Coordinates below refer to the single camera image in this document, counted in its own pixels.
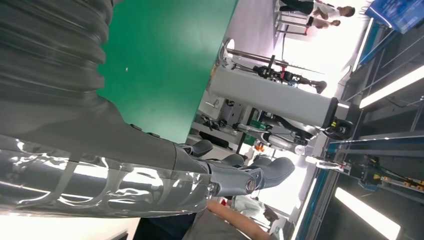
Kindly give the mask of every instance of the machine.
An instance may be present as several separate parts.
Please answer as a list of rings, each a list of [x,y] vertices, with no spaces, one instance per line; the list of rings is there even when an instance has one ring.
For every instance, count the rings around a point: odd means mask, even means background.
[[[97,95],[104,84],[97,73],[105,61],[101,45],[118,2],[0,3],[2,211],[160,217],[201,211],[211,196],[246,195],[284,181],[294,170],[287,158],[251,166],[234,164],[234,157],[202,160],[207,143],[187,147],[143,132]],[[335,98],[223,67],[209,89],[340,133]]]

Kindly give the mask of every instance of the green backdrop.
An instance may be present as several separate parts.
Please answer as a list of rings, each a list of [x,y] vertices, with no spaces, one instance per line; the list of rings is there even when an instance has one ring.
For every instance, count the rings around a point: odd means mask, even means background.
[[[237,0],[125,0],[99,67],[129,124],[184,143]]]

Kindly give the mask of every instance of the transparent plastic film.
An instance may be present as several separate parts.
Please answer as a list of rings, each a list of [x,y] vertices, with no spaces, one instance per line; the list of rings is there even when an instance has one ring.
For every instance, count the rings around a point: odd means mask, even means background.
[[[206,206],[210,178],[0,135],[0,211],[5,214],[122,218],[195,213]]]

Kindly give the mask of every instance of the blue sign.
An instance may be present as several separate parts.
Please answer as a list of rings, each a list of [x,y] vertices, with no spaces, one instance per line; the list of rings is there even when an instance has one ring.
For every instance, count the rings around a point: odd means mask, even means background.
[[[404,34],[424,19],[424,0],[375,0],[365,14]]]

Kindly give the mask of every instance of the robotic arm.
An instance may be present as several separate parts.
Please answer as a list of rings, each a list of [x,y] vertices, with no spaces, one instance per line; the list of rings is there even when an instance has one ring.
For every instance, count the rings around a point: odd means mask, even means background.
[[[264,79],[277,80],[289,85],[304,84],[312,86],[316,89],[318,94],[321,94],[327,87],[327,83],[325,81],[311,81],[299,74],[286,71],[285,69],[282,71],[275,71],[274,69],[266,66],[254,66],[252,70]]]

